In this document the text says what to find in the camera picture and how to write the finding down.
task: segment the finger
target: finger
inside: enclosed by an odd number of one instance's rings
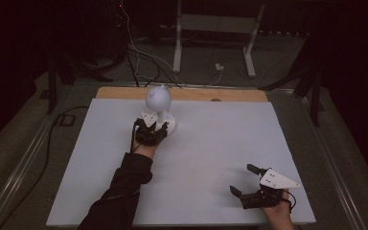
[[[288,189],[284,189],[282,192],[282,198],[283,199],[288,199]]]

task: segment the dark background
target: dark background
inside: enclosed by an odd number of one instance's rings
[[[183,2],[184,12],[234,16],[255,14],[258,5],[257,1]],[[325,66],[322,85],[330,90],[368,164],[368,1],[270,2],[262,33],[316,35],[308,37],[296,63],[325,54],[320,60]],[[95,61],[117,52],[118,42],[110,54],[101,46],[104,34],[99,25],[109,19],[109,4],[118,1],[0,1],[0,130],[35,92],[34,79],[47,70],[49,44],[54,42],[77,60]],[[155,39],[163,35],[160,24],[175,23],[172,0],[126,0],[125,5],[131,22]]]

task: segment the metal rail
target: metal rail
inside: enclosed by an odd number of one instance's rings
[[[24,153],[23,157],[17,163],[14,170],[11,172],[7,182],[3,190],[0,193],[0,223],[6,214],[11,202],[16,195],[17,190],[23,182],[29,168],[33,164],[35,157],[37,156],[42,144],[44,143],[44,139],[48,134],[48,130],[51,126],[51,123],[55,120],[58,109],[65,102],[68,97],[68,94],[71,91],[71,86],[63,85],[61,92],[58,95],[58,104],[54,108],[53,113],[47,115],[43,122],[41,123],[36,135],[34,136],[33,141],[30,143],[28,149]]]

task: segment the table leg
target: table leg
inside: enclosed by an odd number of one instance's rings
[[[245,64],[246,64],[247,76],[249,76],[249,78],[255,78],[256,77],[255,67],[253,66],[252,56],[250,56],[250,53],[252,51],[252,47],[253,47],[253,44],[255,42],[256,36],[258,34],[260,22],[261,22],[262,15],[263,15],[264,11],[265,11],[265,5],[261,5],[260,9],[259,9],[259,12],[258,12],[258,15],[256,16],[256,23],[255,23],[255,25],[253,27],[253,30],[252,30],[252,33],[250,35],[249,44],[247,46],[243,47],[244,61],[245,61]]]
[[[177,0],[177,28],[175,38],[174,61],[172,63],[172,71],[175,74],[180,72],[181,67],[181,0]]]

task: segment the white cable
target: white cable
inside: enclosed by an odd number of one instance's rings
[[[133,50],[136,51],[136,56],[137,56],[137,63],[136,63],[136,69],[134,71],[134,76],[136,78],[139,78],[139,79],[142,79],[142,80],[151,80],[151,81],[154,81],[155,78],[152,78],[152,77],[148,77],[148,76],[144,76],[144,75],[138,75],[137,72],[139,71],[139,64],[140,64],[140,56],[139,56],[139,51],[136,49],[136,47],[134,46],[134,42],[133,42],[133,39],[132,39],[132,35],[130,33],[130,27],[129,27],[129,23],[130,23],[130,17],[129,15],[127,14],[127,12],[125,11],[125,8],[124,8],[124,1],[121,0],[121,9],[122,9],[122,12],[125,14],[126,16],[126,19],[127,19],[127,22],[126,22],[126,27],[127,27],[127,33],[129,34],[129,38],[130,38],[130,43],[131,45],[129,45],[130,47],[132,47]]]
[[[123,1],[123,0],[121,0],[121,9],[122,9],[122,11],[124,12],[124,14],[125,14],[125,15],[126,15],[126,17],[127,17],[127,32],[128,32],[128,34],[129,34],[130,43],[131,43],[131,45],[129,45],[129,44],[128,44],[128,46],[130,46],[134,51],[136,51],[137,58],[138,58],[138,60],[137,60],[137,64],[136,64],[136,70],[135,70],[135,73],[134,73],[135,77],[138,77],[138,78],[146,78],[146,79],[149,79],[149,80],[154,80],[154,79],[155,79],[155,78],[151,78],[151,77],[147,77],[147,76],[138,76],[138,75],[137,75],[137,71],[138,71],[138,69],[139,69],[139,62],[140,62],[140,56],[139,56],[139,54],[144,54],[144,55],[147,55],[147,56],[150,56],[150,57],[153,57],[153,58],[157,58],[157,59],[159,59],[159,60],[163,61],[167,66],[169,66],[169,68],[170,68],[171,70],[173,70],[173,68],[169,65],[169,63],[168,63],[167,61],[165,61],[164,59],[162,59],[161,57],[157,57],[157,56],[154,56],[154,55],[151,55],[151,54],[148,54],[148,53],[146,53],[146,52],[139,51],[138,49],[136,49],[136,47],[134,46],[133,39],[132,39],[132,36],[131,36],[131,33],[130,33],[130,28],[129,28],[130,17],[129,17],[129,15],[127,15],[127,12],[126,12],[126,11],[125,11],[125,9],[124,9],[124,1]],[[184,85],[186,84],[186,83],[184,83],[183,81],[179,80],[179,79],[177,78],[177,76],[175,75],[175,73],[172,73],[172,75],[174,76],[174,78],[175,78],[179,83],[184,84]]]
[[[218,79],[217,81],[215,81],[214,83],[211,83],[211,84],[207,84],[207,85],[205,85],[205,86],[212,86],[212,85],[214,85],[214,84],[216,84],[216,83],[220,82],[220,79],[222,79],[222,71],[223,71],[223,70],[219,70],[219,79]]]

